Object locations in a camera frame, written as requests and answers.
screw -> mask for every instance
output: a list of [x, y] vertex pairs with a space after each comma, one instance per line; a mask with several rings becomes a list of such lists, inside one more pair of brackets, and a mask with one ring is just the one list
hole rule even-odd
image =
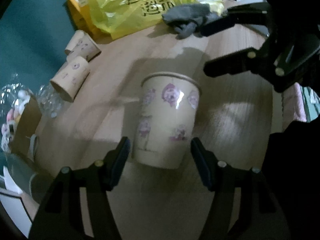
[[284, 70], [280, 67], [277, 67], [275, 69], [275, 72], [276, 72], [276, 75], [279, 76], [279, 77], [283, 77], [284, 76]]
[[256, 53], [254, 51], [249, 51], [247, 54], [248, 58], [255, 58], [256, 57]]
[[218, 161], [218, 166], [219, 166], [220, 168], [224, 168], [224, 167], [227, 166], [227, 163], [224, 162], [224, 161]]
[[260, 169], [258, 169], [258, 168], [256, 168], [256, 167], [253, 167], [253, 168], [252, 168], [252, 171], [253, 171], [254, 173], [259, 173], [259, 172], [260, 172]]
[[61, 172], [62, 172], [63, 174], [67, 174], [69, 171], [70, 171], [70, 168], [69, 168], [69, 167], [63, 167], [63, 168], [61, 169]]
[[96, 160], [94, 162], [94, 165], [96, 165], [97, 167], [101, 167], [104, 164], [103, 160]]

pink flower print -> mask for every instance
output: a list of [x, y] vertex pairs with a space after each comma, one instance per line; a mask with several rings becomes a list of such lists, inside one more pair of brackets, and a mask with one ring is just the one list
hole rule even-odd
[[88, 46], [87, 43], [84, 45], [84, 47], [81, 48], [81, 50], [84, 50], [86, 46]]
[[151, 131], [151, 115], [143, 116], [138, 125], [138, 131], [141, 137], [145, 138]]
[[172, 141], [185, 141], [187, 139], [186, 137], [186, 130], [187, 127], [184, 124], [179, 125], [178, 128], [176, 128], [174, 132], [174, 136], [170, 136], [170, 140]]
[[180, 96], [180, 90], [173, 84], [167, 84], [162, 90], [162, 99], [168, 102], [171, 107], [176, 106], [177, 100]]
[[192, 90], [188, 96], [188, 102], [193, 109], [197, 109], [199, 103], [199, 93]]
[[1, 126], [2, 135], [4, 135], [7, 132], [7, 130], [8, 130], [7, 124], [6, 123], [2, 124], [2, 126]]
[[144, 105], [149, 105], [152, 100], [156, 97], [156, 90], [153, 88], [153, 89], [148, 89], [147, 93], [144, 95], [143, 97], [143, 104]]
[[64, 79], [66, 76], [68, 76], [68, 73], [67, 73], [67, 72], [64, 72], [62, 79]]
[[79, 63], [76, 63], [72, 66], [72, 69], [78, 69], [80, 67], [80, 64]]
[[80, 39], [80, 40], [78, 41], [76, 47], [80, 46], [80, 45], [82, 44], [82, 42], [83, 42], [82, 39]]
[[77, 79], [73, 77], [71, 83], [75, 85], [77, 83]]

wooden tabletop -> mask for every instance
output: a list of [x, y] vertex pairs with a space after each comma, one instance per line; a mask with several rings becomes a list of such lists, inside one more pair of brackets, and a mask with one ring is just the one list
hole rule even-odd
[[[36, 164], [56, 176], [63, 166], [79, 169], [103, 159], [122, 136], [133, 140], [141, 80], [152, 72], [172, 71], [192, 77], [203, 90], [193, 135], [233, 167], [261, 167], [271, 127], [271, 85], [249, 72], [213, 79], [202, 68], [207, 60], [259, 48], [263, 41], [241, 25], [211, 37], [177, 40], [159, 24], [102, 44], [74, 103], [55, 119], [42, 118]], [[197, 239], [213, 195], [202, 185], [191, 154], [177, 170], [130, 159], [119, 185], [108, 192], [124, 240]], [[234, 208], [233, 220], [237, 212]]]

paper cup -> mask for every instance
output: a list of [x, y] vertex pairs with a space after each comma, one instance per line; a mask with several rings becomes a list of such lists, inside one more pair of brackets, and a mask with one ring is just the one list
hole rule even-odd
[[95, 56], [97, 56], [101, 50], [98, 45], [91, 39], [91, 37], [86, 33], [81, 37], [75, 47], [70, 51], [67, 56], [67, 62], [71, 62], [74, 58], [81, 56], [86, 61], [90, 61]]
[[74, 49], [74, 47], [78, 44], [81, 38], [83, 38], [85, 32], [82, 30], [77, 30], [75, 34], [73, 34], [71, 40], [69, 41], [68, 45], [66, 46], [64, 53], [69, 55], [69, 53]]
[[59, 71], [50, 80], [50, 83], [63, 100], [73, 102], [88, 74], [88, 62], [83, 57], [78, 56]]
[[176, 169], [190, 152], [200, 86], [172, 72], [150, 74], [141, 86], [144, 96], [132, 156], [149, 166]]

yellow plastic bag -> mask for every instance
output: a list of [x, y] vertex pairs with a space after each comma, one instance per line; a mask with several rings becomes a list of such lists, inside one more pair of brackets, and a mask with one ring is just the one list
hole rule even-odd
[[91, 20], [113, 39], [159, 23], [169, 8], [194, 0], [88, 0]]

